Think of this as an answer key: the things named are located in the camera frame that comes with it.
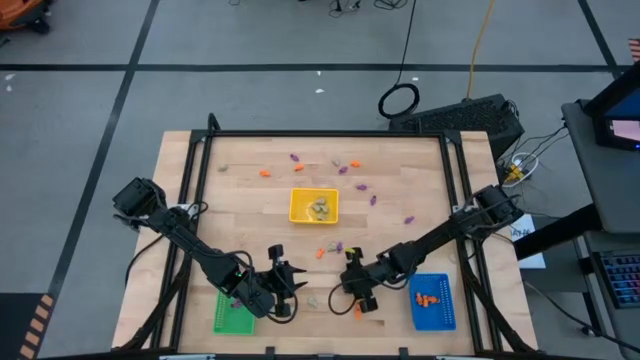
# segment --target wooden table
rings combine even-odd
[[[496,183],[489,143],[485,133],[462,133],[472,190]],[[189,132],[164,135],[154,181],[167,194],[167,202],[178,197]],[[305,169],[295,173],[290,153],[296,153]],[[450,149],[455,159],[453,148]],[[201,153],[196,155],[190,199],[193,199]],[[331,159],[343,163],[358,160],[361,168],[337,174]],[[226,172],[217,167],[229,165]],[[453,163],[457,194],[461,187],[457,164]],[[272,176],[258,175],[268,169]],[[366,192],[355,189],[366,184]],[[293,187],[330,187],[340,191],[340,219],[334,226],[298,225],[288,221]],[[369,205],[375,194],[378,203]],[[327,307],[329,290],[339,283],[345,268],[344,255],[327,253],[318,260],[316,251],[329,243],[361,246],[363,263],[390,245],[413,240],[427,233],[450,214],[438,141],[429,138],[215,138],[204,200],[209,211],[202,215],[198,236],[209,246],[224,251],[249,251],[258,271],[267,270],[267,248],[284,245],[284,259],[306,269],[297,281],[309,281],[297,294],[300,309],[288,325],[256,320],[252,337],[219,336],[212,332],[218,291],[207,282],[198,264],[193,265],[180,352],[256,353],[275,346],[278,354],[397,354],[399,347],[418,354],[472,354],[469,322],[454,242],[430,254],[419,271],[449,274],[455,303],[457,330],[447,333],[416,332],[411,321],[407,290],[374,289],[379,310],[356,320],[353,314],[335,316]],[[415,216],[405,225],[403,220]],[[156,234],[143,230],[136,252]],[[126,342],[146,319],[158,300],[169,242],[162,241],[144,254],[129,278],[113,345]],[[484,244],[495,303],[511,326],[532,347],[537,347],[529,308],[522,287],[513,247],[491,237]],[[313,295],[318,308],[307,304]],[[337,291],[334,307],[344,309],[351,297]],[[478,302],[483,342],[490,349],[486,316]],[[168,344],[173,309],[167,311],[162,344]]]

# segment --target blue bin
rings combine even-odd
[[[440,298],[437,304],[422,307],[416,302],[416,293]],[[418,331],[454,331],[456,316],[447,274],[414,274],[409,279],[409,302],[413,325]]]

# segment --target white cable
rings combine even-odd
[[[522,159],[518,159],[518,156],[522,156],[522,155],[526,155],[526,156],[524,158],[522,158]],[[529,172],[522,179],[516,181],[513,184],[502,185],[503,188],[506,188],[506,189],[512,188],[512,187],[520,184],[521,182],[526,180],[529,176],[531,176],[531,174],[533,174],[533,171],[538,167],[538,164],[540,163],[540,160],[538,159],[538,157],[533,153],[517,153],[517,154],[514,154],[511,157],[511,164],[514,164],[515,166],[517,166],[520,169],[520,171],[524,171],[524,169],[520,168],[520,166],[522,164],[524,164],[524,161],[529,157],[533,157],[535,159],[535,163],[533,164],[533,168],[531,170],[529,170]]]

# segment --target keyboard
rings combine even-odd
[[[479,101],[467,106],[462,103],[459,107],[444,111],[432,111],[416,116],[402,124],[404,130],[415,130],[418,123],[422,131],[429,130],[461,130],[486,131],[489,135],[500,134],[507,130],[508,111],[495,106],[493,101]]]
[[[640,253],[599,253],[603,278],[617,308],[640,307]]]

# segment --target black stand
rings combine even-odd
[[[600,216],[593,203],[516,241],[516,256],[518,260],[526,259],[589,230],[602,230]]]

